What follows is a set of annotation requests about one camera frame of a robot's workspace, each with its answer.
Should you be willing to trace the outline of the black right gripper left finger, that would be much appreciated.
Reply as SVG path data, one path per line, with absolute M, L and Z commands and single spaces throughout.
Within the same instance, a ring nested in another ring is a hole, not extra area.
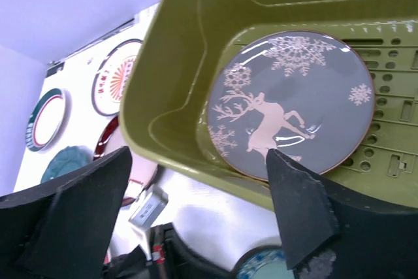
M 124 146 L 1 197 L 2 278 L 100 278 L 129 181 Z

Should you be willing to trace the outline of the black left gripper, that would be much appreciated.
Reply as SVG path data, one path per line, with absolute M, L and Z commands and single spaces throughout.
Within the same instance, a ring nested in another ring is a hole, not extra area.
M 233 278 L 231 271 L 193 251 L 180 238 L 172 223 L 164 224 L 163 228 L 158 225 L 152 230 L 153 278 L 165 278 L 165 265 L 168 278 Z M 132 252 L 119 255 L 103 265 L 103 279 L 150 279 L 152 272 L 149 266 L 145 253 L 137 246 Z

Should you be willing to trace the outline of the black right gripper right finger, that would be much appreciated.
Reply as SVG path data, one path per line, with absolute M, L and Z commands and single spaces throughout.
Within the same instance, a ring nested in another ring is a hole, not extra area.
M 287 268 L 296 278 L 416 278 L 417 209 L 321 176 L 278 150 L 266 170 Z

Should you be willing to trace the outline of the small blue floral plate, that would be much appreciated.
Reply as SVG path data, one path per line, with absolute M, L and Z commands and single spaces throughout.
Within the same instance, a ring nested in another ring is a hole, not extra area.
M 294 279 L 281 246 L 260 246 L 245 253 L 233 268 L 236 279 Z

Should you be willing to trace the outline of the grey reindeer snowflake plate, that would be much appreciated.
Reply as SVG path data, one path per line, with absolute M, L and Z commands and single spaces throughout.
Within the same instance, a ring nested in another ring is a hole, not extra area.
M 250 177 L 267 180 L 271 149 L 324 174 L 365 138 L 374 98 L 371 74 L 348 44 L 317 31 L 273 33 L 218 74 L 208 132 L 224 162 Z

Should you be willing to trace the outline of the olive green plastic bin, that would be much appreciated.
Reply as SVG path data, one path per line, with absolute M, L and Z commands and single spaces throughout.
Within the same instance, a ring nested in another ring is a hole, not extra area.
M 137 154 L 272 209 L 264 182 L 230 168 L 205 126 L 210 86 L 241 46 L 275 31 L 312 29 L 360 50 L 378 98 L 362 146 L 327 178 L 417 206 L 417 0 L 162 0 L 121 104 Z

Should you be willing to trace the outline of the teal scalloped plate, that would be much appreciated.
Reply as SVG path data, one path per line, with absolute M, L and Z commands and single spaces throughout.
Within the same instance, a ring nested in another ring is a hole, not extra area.
M 43 184 L 64 174 L 73 172 L 91 163 L 90 153 L 79 146 L 68 146 L 60 150 L 49 162 L 40 183 Z

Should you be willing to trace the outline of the red rimmed beige plate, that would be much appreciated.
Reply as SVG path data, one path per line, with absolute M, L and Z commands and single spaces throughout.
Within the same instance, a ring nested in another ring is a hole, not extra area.
M 119 127 L 118 116 L 107 124 L 96 144 L 93 160 L 99 159 L 122 146 L 127 146 Z M 122 207 L 132 204 L 139 194 L 151 186 L 158 171 L 158 164 L 131 151 L 132 165 L 129 183 L 125 190 Z

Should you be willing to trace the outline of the white green rimmed plate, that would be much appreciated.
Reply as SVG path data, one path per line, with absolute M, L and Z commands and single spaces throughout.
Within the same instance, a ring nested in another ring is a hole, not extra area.
M 54 139 L 66 111 L 65 92 L 59 88 L 47 91 L 35 105 L 25 130 L 25 144 L 29 151 L 39 152 Z

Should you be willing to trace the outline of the white orange sunburst plate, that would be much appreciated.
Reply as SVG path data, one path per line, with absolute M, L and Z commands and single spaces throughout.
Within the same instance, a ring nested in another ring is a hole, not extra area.
M 123 90 L 142 43 L 140 39 L 123 41 L 100 64 L 91 87 L 91 102 L 99 115 L 113 116 L 120 111 Z

